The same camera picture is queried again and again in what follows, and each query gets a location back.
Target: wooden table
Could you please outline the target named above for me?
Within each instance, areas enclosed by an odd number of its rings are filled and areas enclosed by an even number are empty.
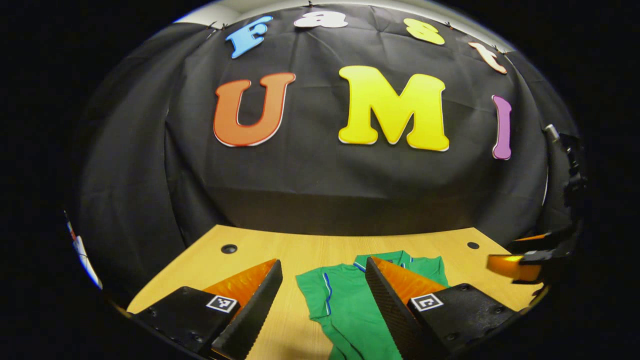
[[[470,241],[478,249],[467,246]],[[222,246],[237,251],[224,254]],[[180,286],[204,289],[251,266],[277,258],[282,285],[247,359],[327,359],[332,343],[309,320],[295,275],[320,266],[352,264],[356,255],[405,250],[415,258],[442,256],[449,285],[467,282],[516,311],[541,285],[514,285],[486,269],[489,254],[508,254],[474,228],[399,236],[314,236],[217,225],[159,272],[127,308],[138,313]]]

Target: shirt collar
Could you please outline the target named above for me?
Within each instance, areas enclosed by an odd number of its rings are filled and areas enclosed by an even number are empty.
[[[386,260],[403,268],[406,268],[407,264],[413,260],[411,255],[409,255],[406,251],[400,250],[394,252],[384,252],[382,254],[358,255],[353,261],[353,266],[364,272],[367,268],[367,258],[369,256],[375,256],[376,258]]]

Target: orange triangle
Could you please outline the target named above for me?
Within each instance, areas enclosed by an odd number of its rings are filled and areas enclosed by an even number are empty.
[[[271,268],[273,268],[273,264],[275,263],[276,259],[271,259],[265,263],[227,277],[203,291],[238,300],[240,303],[240,309],[238,309],[238,312],[236,313],[237,316],[247,302],[249,302],[249,299],[251,299],[255,291],[258,290],[258,287],[262,284],[264,278],[267,276],[269,271],[271,271]]]
[[[371,258],[385,279],[391,284],[391,287],[404,305],[406,305],[412,297],[427,295],[446,289],[441,284],[401,266],[389,263],[375,256]]]

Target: green polo shirt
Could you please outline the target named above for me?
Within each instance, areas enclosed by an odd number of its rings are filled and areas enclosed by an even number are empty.
[[[412,258],[405,251],[359,255],[352,265],[321,267],[296,276],[307,301],[309,318],[320,323],[333,343],[331,360],[402,359],[365,280],[369,256],[449,287],[440,256]]]

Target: black cloth backdrop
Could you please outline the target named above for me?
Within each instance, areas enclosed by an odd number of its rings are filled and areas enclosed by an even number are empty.
[[[311,11],[346,15],[345,28],[295,28]],[[237,59],[225,38],[258,19],[215,31],[172,24],[126,57],[87,105],[75,134],[74,229],[105,289],[124,306],[156,273],[216,224],[298,234],[389,235],[476,227],[500,244],[568,223],[561,187],[566,159],[546,124],[579,135],[564,104],[516,51],[411,13],[361,5],[289,8],[265,15],[264,41]],[[427,22],[444,45],[411,36],[403,19]],[[468,42],[497,55],[506,75]],[[349,65],[375,67],[401,93],[413,74],[441,79],[446,152],[341,143]],[[227,147],[212,121],[216,89],[249,79],[239,121],[260,118],[260,79],[293,72],[282,123],[268,141]],[[511,151],[492,157],[492,95],[512,106]]]

